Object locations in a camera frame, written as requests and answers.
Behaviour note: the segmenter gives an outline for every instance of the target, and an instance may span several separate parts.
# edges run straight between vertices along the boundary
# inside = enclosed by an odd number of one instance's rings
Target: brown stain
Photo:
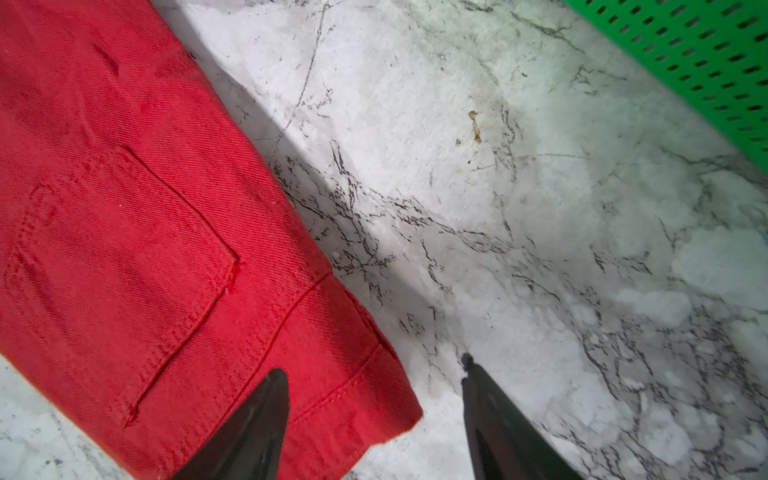
[[[475,141],[481,143],[482,139],[480,138],[480,127],[478,127],[477,116],[478,112],[474,110],[469,112],[469,117],[472,119],[472,130],[475,131]]]

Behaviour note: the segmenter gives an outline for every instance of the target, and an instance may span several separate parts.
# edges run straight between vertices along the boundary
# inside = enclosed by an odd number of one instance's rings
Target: marble surface
[[[768,177],[570,8],[156,6],[422,402],[349,480],[472,478],[464,351],[585,478],[768,476]],[[0,478],[127,478],[3,362]]]

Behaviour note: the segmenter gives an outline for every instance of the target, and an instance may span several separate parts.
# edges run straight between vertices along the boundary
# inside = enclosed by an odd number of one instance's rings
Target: green perforated crate
[[[566,0],[768,172],[768,0]]]

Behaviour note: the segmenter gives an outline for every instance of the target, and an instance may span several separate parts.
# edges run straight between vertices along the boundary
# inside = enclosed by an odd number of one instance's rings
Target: red denim jeans
[[[0,351],[168,478],[272,368],[280,478],[340,478],[421,409],[270,170],[145,0],[0,2]]]

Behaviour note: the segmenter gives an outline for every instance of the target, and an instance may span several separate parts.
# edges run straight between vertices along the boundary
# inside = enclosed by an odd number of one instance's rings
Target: pocket stitching
[[[231,249],[229,249],[229,247],[218,237],[215,230],[213,230],[212,226],[209,225],[204,217],[202,217],[202,215],[196,209],[189,205],[189,203],[178,192],[176,192],[173,188],[168,187],[161,179],[154,175],[154,173],[149,170],[144,162],[136,158],[130,151],[126,150],[127,149],[124,148],[118,148],[114,151],[107,152],[106,154],[93,157],[92,159],[77,165],[73,172],[69,174],[63,174],[60,177],[54,177],[48,183],[38,185],[35,189],[33,189],[33,191],[28,196],[29,202],[28,206],[25,208],[25,213],[22,218],[22,226],[16,236],[15,245],[12,248],[12,258],[4,275],[6,292],[10,295],[11,298],[16,300],[15,310],[19,316],[25,318],[26,326],[39,338],[40,344],[45,348],[45,350],[48,353],[51,353],[50,340],[39,332],[39,330],[35,327],[35,323],[31,321],[29,315],[27,315],[21,308],[20,303],[22,299],[20,299],[19,295],[14,292],[14,289],[12,289],[11,282],[14,278],[18,278],[18,292],[25,297],[27,296],[28,288],[25,288],[24,286],[25,281],[19,278],[19,272],[21,265],[24,262],[23,259],[41,266],[39,260],[36,258],[36,255],[34,255],[31,250],[31,243],[34,239],[35,230],[43,223],[42,219],[35,219],[35,214],[40,212],[44,205],[53,203],[51,200],[48,200],[48,198],[55,198],[57,194],[62,196],[65,195],[65,189],[67,187],[80,186],[81,181],[86,179],[86,177],[93,176],[100,170],[103,170],[109,159],[115,155],[118,156],[119,160],[123,160],[114,162],[114,166],[119,171],[130,174],[132,178],[136,178],[137,173],[139,172],[145,173],[146,175],[153,177],[156,181],[159,181],[161,184],[163,184],[163,187],[169,190],[167,193],[158,191],[161,187],[156,184],[153,185],[154,182],[151,178],[148,178],[144,181],[151,187],[145,191],[145,193],[151,195],[154,200],[161,202],[169,210],[173,208],[173,205],[171,205],[172,202],[170,201],[169,197],[167,197],[167,195],[170,194],[172,196],[179,197],[179,200],[186,204],[187,208],[192,210],[194,216],[198,217],[199,221],[202,222],[202,225],[197,225],[195,230],[208,230],[207,233],[209,234],[202,236],[202,241],[204,242],[205,246],[215,250],[221,250],[225,252],[226,255],[232,257],[232,259],[227,263],[226,268],[217,274],[217,278],[215,280],[208,280],[207,285],[203,288],[199,298],[195,302],[191,303],[193,307],[190,309],[190,313],[187,314],[181,321],[174,324],[171,332],[167,336],[161,338],[161,343],[153,346],[149,350],[147,353],[148,360],[144,362],[144,365],[141,367],[137,381],[127,383],[128,385],[139,385],[137,389],[131,389],[132,391],[137,391],[137,395],[132,401],[129,401],[128,397],[133,395],[126,391],[115,393],[111,399],[96,399],[93,397],[93,395],[90,394],[90,389],[88,388],[87,382],[85,382],[85,380],[92,383],[95,383],[96,381],[96,378],[89,371],[89,368],[87,366],[76,366],[77,363],[72,362],[69,355],[64,358],[65,365],[67,367],[65,372],[68,377],[77,383],[85,392],[88,392],[88,396],[95,402],[106,402],[107,409],[110,413],[114,413],[115,416],[121,416],[123,427],[127,426],[127,424],[135,418],[139,402],[155,384],[157,378],[159,378],[165,366],[168,364],[168,362],[170,362],[170,359],[181,348],[184,347],[184,344],[186,344],[189,338],[192,337],[200,325],[202,325],[202,323],[205,321],[207,318],[205,312],[212,309],[212,307],[226,291],[227,286],[233,281],[233,271],[237,263],[237,255],[234,254]]]
[[[299,276],[303,275],[311,269],[312,267],[310,264],[305,261],[302,266],[293,271],[290,280],[286,282],[286,284],[290,285]],[[160,477],[168,476],[170,473],[176,472],[184,464],[184,459],[188,460],[192,451],[207,442],[207,440],[213,435],[214,428],[219,425],[227,416],[228,412],[232,409],[233,402],[235,402],[240,397],[248,382],[254,375],[256,375],[258,370],[261,368],[263,361],[268,357],[271,346],[274,344],[275,338],[277,338],[277,336],[280,334],[280,330],[282,329],[283,324],[286,322],[288,314],[293,311],[294,306],[304,297],[304,295],[316,288],[318,284],[323,282],[330,275],[333,275],[332,271],[318,272],[315,276],[313,276],[312,281],[309,282],[306,286],[301,289],[295,289],[287,300],[282,302],[280,300],[274,300],[270,304],[270,310],[266,316],[273,320],[279,319],[279,321],[277,321],[276,325],[274,326],[274,332],[272,336],[267,341],[262,342],[264,351],[259,356],[257,355],[258,352],[252,346],[250,346],[251,343],[259,340],[258,336],[254,332],[251,334],[248,341],[245,342],[247,347],[240,351],[241,355],[248,358],[246,364],[253,365],[253,367],[245,371],[240,370],[229,375],[228,379],[230,380],[230,388],[228,390],[222,390],[215,398],[215,408],[210,409],[209,415],[198,422],[195,428],[189,431],[187,436],[180,442],[180,445],[177,449],[167,450],[170,458],[164,459],[164,469],[158,472]],[[285,293],[287,290],[288,287],[286,286],[281,289],[280,293]]]

